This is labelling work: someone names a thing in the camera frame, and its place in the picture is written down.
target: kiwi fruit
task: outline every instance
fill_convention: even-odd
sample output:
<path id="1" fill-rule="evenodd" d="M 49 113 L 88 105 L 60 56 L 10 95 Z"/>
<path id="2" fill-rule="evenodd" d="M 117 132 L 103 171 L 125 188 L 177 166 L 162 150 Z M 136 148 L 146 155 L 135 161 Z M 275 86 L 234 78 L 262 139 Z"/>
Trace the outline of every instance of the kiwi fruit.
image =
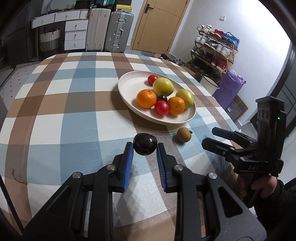
<path id="1" fill-rule="evenodd" d="M 177 131 L 177 138 L 180 142 L 185 143 L 191 140 L 192 131 L 188 130 L 186 127 L 181 127 Z"/>

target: blue shoe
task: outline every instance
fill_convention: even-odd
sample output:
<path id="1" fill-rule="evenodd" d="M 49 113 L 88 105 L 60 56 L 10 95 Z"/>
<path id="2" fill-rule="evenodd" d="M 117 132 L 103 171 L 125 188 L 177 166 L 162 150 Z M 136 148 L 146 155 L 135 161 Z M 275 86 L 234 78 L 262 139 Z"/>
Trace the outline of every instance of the blue shoe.
<path id="1" fill-rule="evenodd" d="M 222 39 L 227 40 L 228 42 L 232 43 L 234 45 L 234 48 L 237 50 L 237 48 L 239 46 L 239 39 L 237 37 L 235 37 L 234 35 L 232 35 L 232 33 L 227 32 L 226 34 L 224 34 Z"/>

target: dark purple plum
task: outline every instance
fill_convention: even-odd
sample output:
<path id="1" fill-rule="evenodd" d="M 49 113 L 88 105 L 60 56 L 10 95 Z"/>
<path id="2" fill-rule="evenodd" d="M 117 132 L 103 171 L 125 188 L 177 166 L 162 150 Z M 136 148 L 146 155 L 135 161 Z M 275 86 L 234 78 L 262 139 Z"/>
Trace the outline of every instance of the dark purple plum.
<path id="1" fill-rule="evenodd" d="M 134 150 L 142 155 L 148 156 L 155 151 L 157 147 L 157 139 L 155 136 L 147 133 L 138 133 L 133 139 Z"/>
<path id="2" fill-rule="evenodd" d="M 156 101 L 159 101 L 159 100 L 163 100 L 165 102 L 168 101 L 168 99 L 167 99 L 167 97 L 165 95 L 159 95 L 159 96 L 157 96 Z"/>

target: wooden door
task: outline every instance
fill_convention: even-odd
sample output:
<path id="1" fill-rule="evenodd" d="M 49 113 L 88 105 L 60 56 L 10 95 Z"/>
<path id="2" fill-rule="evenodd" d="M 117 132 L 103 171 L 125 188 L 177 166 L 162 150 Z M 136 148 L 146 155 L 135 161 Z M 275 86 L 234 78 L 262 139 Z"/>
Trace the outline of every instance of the wooden door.
<path id="1" fill-rule="evenodd" d="M 141 16 L 133 49 L 158 54 L 167 53 L 187 2 L 187 0 L 148 0 Z"/>

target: human hand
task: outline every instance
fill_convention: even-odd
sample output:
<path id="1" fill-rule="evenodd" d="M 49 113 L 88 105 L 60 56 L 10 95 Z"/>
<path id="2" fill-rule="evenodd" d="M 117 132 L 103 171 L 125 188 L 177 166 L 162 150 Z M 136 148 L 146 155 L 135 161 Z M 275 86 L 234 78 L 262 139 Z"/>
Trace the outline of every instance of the human hand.
<path id="1" fill-rule="evenodd" d="M 244 197 L 247 195 L 247 187 L 246 187 L 246 182 L 242 177 L 242 175 L 238 175 L 237 184 L 239 186 L 239 193 L 240 193 L 239 198 L 243 200 Z M 268 175 L 254 181 L 251 185 L 251 189 L 253 190 L 262 189 L 262 192 L 260 193 L 260 197 L 267 198 L 274 192 L 274 190 L 276 189 L 276 185 L 277 185 L 277 178 L 271 175 Z"/>

